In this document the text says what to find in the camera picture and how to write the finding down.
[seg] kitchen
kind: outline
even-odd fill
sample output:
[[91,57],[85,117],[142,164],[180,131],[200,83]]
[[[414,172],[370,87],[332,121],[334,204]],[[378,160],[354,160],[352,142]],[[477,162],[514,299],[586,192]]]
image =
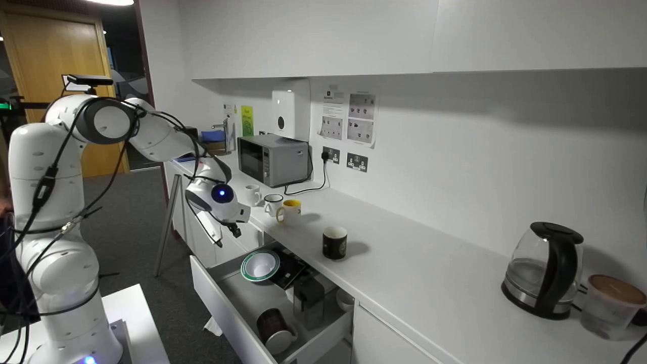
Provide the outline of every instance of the kitchen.
[[[348,18],[332,4],[301,4],[293,12],[285,10],[289,2],[277,10],[226,6],[214,14],[208,2],[140,4],[160,109],[186,123],[212,127],[224,119],[224,103],[251,105],[257,129],[271,131],[271,91],[293,77],[317,75],[309,77],[313,156],[330,146],[342,150],[342,160],[348,152],[370,160],[368,172],[350,170],[344,162],[330,164],[332,190],[485,249],[501,261],[512,257],[530,222],[554,220],[584,235],[584,275],[619,275],[645,289],[647,73],[641,47],[645,28],[637,18],[645,4],[568,2],[534,12],[530,4],[505,0],[414,2],[410,6],[419,6],[419,14],[437,14],[429,22],[414,16],[410,26],[419,26],[421,34],[410,40],[419,49],[404,57],[390,53],[402,49],[392,42],[396,36],[382,32],[406,28],[406,20],[402,24],[396,16],[410,14],[392,12],[394,26],[380,32],[386,36],[382,53],[368,49],[366,57],[352,55],[366,67],[348,61],[338,69],[307,69],[307,57],[328,51],[338,61],[352,40],[334,38],[328,49],[321,42],[307,44],[303,38],[324,38],[324,30],[297,20],[299,14],[309,20],[321,14],[344,26]],[[226,14],[233,16],[222,28],[200,22]],[[301,28],[279,26],[277,38],[285,38],[285,44],[271,36],[253,42],[253,30],[245,32],[287,18]],[[233,36],[237,32],[243,32],[243,44]],[[255,47],[277,63],[259,63],[263,57],[261,51],[253,53]],[[251,61],[235,63],[237,51]],[[305,67],[289,71],[289,57]],[[319,135],[328,91],[376,97],[372,146]],[[313,158],[313,180],[321,182],[319,158]],[[392,245],[402,251],[425,247],[408,243],[406,233]],[[471,269],[465,265],[467,275],[477,277],[479,271]]]

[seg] open drawer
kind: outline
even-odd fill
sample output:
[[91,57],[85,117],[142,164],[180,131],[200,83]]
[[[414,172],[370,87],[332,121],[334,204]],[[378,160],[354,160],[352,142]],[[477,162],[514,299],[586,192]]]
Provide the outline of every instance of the open drawer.
[[[245,257],[239,257],[206,271],[190,257],[194,289],[224,332],[241,362],[317,362],[350,334],[352,311],[326,305],[321,324],[317,328],[307,328],[303,320],[293,313],[293,303],[279,285],[255,285],[241,277],[239,267],[243,259]],[[271,307],[277,307],[287,326],[297,334],[293,344],[277,356],[263,346],[257,330],[257,317]]]

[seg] door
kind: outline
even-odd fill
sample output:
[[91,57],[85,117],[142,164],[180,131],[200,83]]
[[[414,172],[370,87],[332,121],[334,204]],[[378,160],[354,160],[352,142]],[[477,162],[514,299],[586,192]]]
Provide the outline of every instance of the door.
[[[63,75],[109,77],[103,26],[99,18],[26,6],[2,8],[2,36],[18,93],[26,103],[51,103],[63,93]],[[97,87],[113,97],[113,87]],[[26,111],[28,121],[42,121],[44,109]],[[121,144],[89,146],[83,154],[83,176],[109,176],[121,156]],[[121,156],[117,172],[127,172]]]

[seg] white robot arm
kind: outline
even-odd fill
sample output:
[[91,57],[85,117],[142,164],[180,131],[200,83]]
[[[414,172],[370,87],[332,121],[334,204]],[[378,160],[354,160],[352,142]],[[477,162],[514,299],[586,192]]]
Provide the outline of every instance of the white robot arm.
[[51,105],[44,123],[18,127],[10,140],[8,170],[14,198],[16,257],[28,275],[49,342],[30,362],[115,364],[115,340],[97,293],[99,261],[85,245],[79,220],[89,212],[83,198],[81,152],[87,144],[129,142],[156,162],[196,154],[196,172],[186,190],[214,243],[220,226],[237,237],[249,220],[239,204],[230,170],[142,99],[69,95]]

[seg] white countertop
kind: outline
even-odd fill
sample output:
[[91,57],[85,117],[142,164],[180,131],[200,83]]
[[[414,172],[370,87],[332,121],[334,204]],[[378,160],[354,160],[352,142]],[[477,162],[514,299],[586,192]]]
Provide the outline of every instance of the white countertop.
[[[237,192],[263,188],[237,172],[230,184]],[[623,342],[603,340],[580,326],[576,311],[562,322],[522,311],[501,293],[507,257],[330,188],[295,198],[303,202],[299,226],[277,224],[259,206],[251,222],[441,362],[611,364],[637,342],[639,332]],[[328,224],[350,231],[342,261],[321,255]],[[647,362],[647,348],[633,362]]]
[[[131,342],[129,350],[131,350],[133,364],[168,364],[168,356],[162,346],[156,322],[148,309],[148,303],[140,285],[131,285],[111,295],[105,295],[103,307],[111,324],[119,320],[125,322],[127,338]],[[0,338],[0,358],[6,358],[8,350],[14,346],[14,340],[16,340],[16,332],[8,332]],[[44,340],[47,338],[44,338],[42,322],[32,324],[28,356]]]

